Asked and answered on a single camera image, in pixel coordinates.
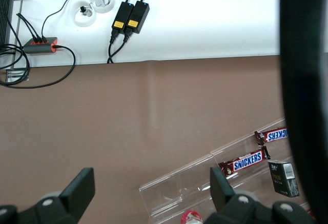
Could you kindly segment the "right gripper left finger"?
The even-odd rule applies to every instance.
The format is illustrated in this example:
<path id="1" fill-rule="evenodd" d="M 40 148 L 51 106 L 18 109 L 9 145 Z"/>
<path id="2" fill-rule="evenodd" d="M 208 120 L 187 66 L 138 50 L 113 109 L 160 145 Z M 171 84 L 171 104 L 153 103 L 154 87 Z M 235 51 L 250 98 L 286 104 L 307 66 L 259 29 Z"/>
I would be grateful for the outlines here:
<path id="1" fill-rule="evenodd" d="M 83 168 L 63 191 L 21 212 L 14 205 L 2 205 L 1 223 L 79 223 L 94 195 L 94 169 Z"/>

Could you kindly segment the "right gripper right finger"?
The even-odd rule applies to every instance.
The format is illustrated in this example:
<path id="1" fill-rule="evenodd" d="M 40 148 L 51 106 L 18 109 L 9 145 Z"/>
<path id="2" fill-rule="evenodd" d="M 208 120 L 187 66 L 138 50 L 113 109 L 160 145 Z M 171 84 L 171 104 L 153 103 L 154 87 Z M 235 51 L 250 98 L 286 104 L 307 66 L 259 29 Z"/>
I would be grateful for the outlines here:
<path id="1" fill-rule="evenodd" d="M 216 212 L 205 223 L 315 223 L 296 203 L 277 201 L 268 208 L 245 193 L 235 193 L 219 168 L 210 169 L 210 193 Z"/>

